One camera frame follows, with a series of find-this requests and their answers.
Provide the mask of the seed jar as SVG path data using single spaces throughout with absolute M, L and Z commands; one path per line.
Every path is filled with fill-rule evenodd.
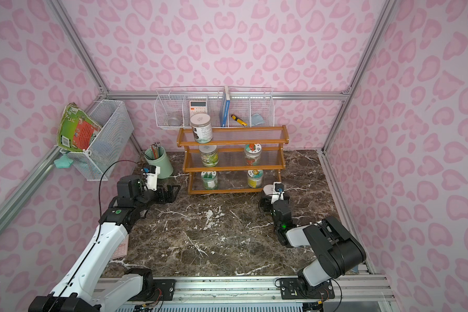
M 197 143 L 205 144 L 213 139 L 211 117 L 207 113 L 197 113 L 191 116 L 192 133 Z

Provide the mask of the red-lid jar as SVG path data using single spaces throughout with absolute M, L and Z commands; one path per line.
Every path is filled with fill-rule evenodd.
M 246 144 L 244 158 L 248 166 L 257 166 L 261 162 L 262 146 L 258 143 Z

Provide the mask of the green jar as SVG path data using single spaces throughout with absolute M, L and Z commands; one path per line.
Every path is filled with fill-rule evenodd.
M 214 167 L 218 165 L 217 145 L 201 145 L 198 149 L 200 151 L 202 164 L 205 167 Z

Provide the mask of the sunflower jar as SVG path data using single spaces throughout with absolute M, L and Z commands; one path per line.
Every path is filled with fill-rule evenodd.
M 260 188 L 263 184 L 264 171 L 263 170 L 249 170 L 247 171 L 247 183 L 250 188 Z

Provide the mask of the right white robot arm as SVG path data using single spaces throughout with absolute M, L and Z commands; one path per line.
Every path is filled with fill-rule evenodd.
M 259 208 L 270 213 L 274 232 L 284 247 L 312 249 L 315 260 L 298 272 L 299 285 L 305 290 L 339 278 L 367 259 L 362 245 L 333 216 L 297 226 L 293 223 L 289 200 L 276 193 L 262 196 Z

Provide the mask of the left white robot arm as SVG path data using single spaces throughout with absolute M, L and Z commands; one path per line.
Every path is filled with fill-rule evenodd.
M 163 304 L 174 297 L 174 279 L 154 280 L 150 269 L 129 269 L 97 294 L 97 283 L 113 254 L 152 205 L 175 201 L 179 185 L 158 187 L 155 174 L 128 175 L 101 215 L 94 236 L 49 295 L 37 296 L 29 311 L 116 311 L 127 302 Z

